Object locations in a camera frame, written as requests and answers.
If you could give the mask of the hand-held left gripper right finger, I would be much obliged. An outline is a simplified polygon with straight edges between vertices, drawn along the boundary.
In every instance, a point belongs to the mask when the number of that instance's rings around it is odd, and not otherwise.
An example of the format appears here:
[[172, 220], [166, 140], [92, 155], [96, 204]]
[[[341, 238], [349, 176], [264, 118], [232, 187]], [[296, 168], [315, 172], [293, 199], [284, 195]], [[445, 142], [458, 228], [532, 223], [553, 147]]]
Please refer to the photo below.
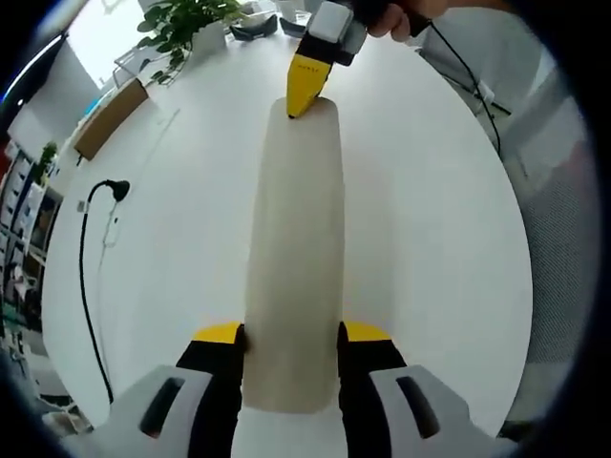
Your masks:
[[349, 457], [508, 457], [516, 449], [478, 427], [466, 401], [406, 364], [378, 329], [341, 323], [337, 350]]

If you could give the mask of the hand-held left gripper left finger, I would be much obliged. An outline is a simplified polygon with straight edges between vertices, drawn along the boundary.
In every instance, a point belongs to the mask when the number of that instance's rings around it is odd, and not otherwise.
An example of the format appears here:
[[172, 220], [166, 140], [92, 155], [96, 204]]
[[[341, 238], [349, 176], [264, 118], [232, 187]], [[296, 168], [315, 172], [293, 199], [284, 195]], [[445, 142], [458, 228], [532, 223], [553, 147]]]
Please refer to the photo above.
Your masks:
[[122, 393], [93, 432], [99, 457], [228, 457], [241, 408], [243, 324], [196, 333], [174, 365]]

